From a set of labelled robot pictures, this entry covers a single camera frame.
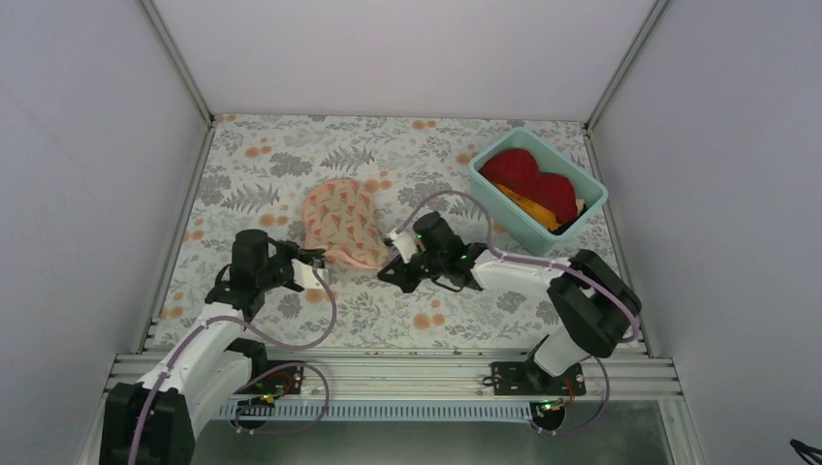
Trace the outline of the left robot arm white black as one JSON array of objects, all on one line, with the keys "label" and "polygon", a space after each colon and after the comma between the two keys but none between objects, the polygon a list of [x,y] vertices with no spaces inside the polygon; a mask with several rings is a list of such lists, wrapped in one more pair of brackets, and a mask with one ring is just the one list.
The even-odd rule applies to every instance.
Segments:
[{"label": "left robot arm white black", "polygon": [[231,395],[269,381],[266,345],[276,341],[252,322],[277,288],[328,291],[324,250],[238,232],[185,335],[136,382],[109,392],[99,463],[190,463],[198,436]]}]

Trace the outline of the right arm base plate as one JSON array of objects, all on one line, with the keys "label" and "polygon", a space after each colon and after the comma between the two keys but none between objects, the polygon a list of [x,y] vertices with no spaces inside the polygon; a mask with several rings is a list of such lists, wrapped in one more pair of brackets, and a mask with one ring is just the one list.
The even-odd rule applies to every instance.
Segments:
[{"label": "right arm base plate", "polygon": [[485,387],[493,388],[496,396],[569,396],[586,394],[582,366],[576,363],[561,375],[553,376],[536,364],[497,361],[490,365],[490,374],[483,378]]}]

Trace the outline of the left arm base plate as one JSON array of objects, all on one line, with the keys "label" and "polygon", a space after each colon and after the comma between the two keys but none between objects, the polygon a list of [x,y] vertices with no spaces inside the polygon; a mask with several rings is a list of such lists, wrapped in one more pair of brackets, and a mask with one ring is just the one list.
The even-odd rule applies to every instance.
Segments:
[{"label": "left arm base plate", "polygon": [[279,399],[301,394],[304,368],[292,361],[275,360],[267,367],[269,373],[256,382],[250,392],[256,394],[263,403],[274,404]]}]

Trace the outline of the floral pink laundry bag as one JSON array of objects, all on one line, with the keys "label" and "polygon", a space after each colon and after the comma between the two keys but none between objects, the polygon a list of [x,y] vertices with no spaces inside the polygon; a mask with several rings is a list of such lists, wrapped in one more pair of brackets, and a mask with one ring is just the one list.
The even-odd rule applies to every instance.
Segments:
[{"label": "floral pink laundry bag", "polygon": [[355,179],[333,179],[315,188],[302,204],[301,219],[303,247],[324,250],[333,264],[375,271],[389,258],[375,200]]}]

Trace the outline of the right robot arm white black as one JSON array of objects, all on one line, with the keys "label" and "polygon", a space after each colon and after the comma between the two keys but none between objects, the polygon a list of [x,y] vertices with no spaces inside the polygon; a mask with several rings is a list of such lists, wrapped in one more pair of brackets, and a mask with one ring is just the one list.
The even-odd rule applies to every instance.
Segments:
[{"label": "right robot arm white black", "polygon": [[641,300],[590,250],[562,260],[509,254],[488,243],[464,242],[437,212],[418,219],[410,232],[394,230],[386,242],[397,254],[377,277],[406,294],[428,280],[454,293],[513,292],[553,305],[561,328],[545,336],[525,363],[524,378],[535,393],[550,393],[589,357],[610,357],[639,327]]}]

